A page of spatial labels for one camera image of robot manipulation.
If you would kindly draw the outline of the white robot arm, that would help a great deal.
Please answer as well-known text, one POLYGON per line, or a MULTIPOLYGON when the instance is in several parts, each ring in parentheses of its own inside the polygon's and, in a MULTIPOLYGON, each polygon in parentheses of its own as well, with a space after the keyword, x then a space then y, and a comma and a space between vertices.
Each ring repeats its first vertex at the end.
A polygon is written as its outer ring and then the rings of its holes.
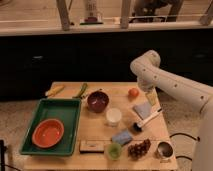
POLYGON ((213 171, 213 87, 162 70, 160 62, 160 55, 149 50, 134 59, 130 69, 143 91, 149 92, 158 87, 203 115, 192 171, 213 171))

